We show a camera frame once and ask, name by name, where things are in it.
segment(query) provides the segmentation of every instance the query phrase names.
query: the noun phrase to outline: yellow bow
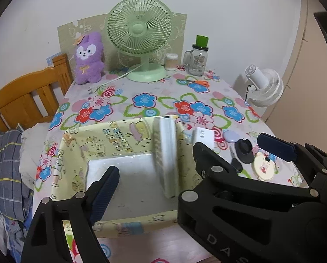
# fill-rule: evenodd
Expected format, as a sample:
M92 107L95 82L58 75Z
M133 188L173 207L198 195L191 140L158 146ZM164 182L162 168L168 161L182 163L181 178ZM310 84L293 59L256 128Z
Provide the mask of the yellow bow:
M80 70L82 70L82 74L84 73L84 71L87 71L87 69L89 69L89 65L80 67Z

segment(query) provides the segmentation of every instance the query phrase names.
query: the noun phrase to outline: gray plaid fabric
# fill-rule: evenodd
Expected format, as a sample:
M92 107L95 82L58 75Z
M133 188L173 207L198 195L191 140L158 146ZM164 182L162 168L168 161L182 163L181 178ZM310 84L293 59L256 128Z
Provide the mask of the gray plaid fabric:
M0 133L0 212L9 219L24 221L33 197L21 181L20 148L19 130Z

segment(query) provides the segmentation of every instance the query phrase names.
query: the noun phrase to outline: wooden headboard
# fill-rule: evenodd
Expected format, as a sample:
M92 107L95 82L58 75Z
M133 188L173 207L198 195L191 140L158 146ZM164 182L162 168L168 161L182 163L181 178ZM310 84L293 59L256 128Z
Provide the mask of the wooden headboard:
M66 94L73 79L66 54L53 58L54 67L47 67L23 75L0 89L0 131L6 132L7 124L15 129L20 123L24 129L37 123L51 122L59 104L51 84L58 82L63 95ZM37 91L48 116L43 117L31 92Z

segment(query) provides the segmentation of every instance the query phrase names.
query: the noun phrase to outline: stuffed animal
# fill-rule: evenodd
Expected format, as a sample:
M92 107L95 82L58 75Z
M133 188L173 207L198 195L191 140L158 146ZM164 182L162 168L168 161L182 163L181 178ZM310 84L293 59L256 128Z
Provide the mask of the stuffed animal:
M102 36L99 32L91 32L79 40L75 51L76 83L97 83L101 80L104 69Z

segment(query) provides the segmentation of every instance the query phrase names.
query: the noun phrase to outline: fan base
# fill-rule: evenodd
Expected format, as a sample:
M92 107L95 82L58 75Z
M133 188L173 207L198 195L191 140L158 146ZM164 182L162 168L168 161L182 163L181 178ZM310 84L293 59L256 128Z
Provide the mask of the fan base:
M129 70L136 68L139 64L136 64L129 68ZM132 71L127 75L127 78L136 82L154 82L161 79L164 79L167 75L164 66L161 66L158 63L149 63L148 70L141 70L141 67Z

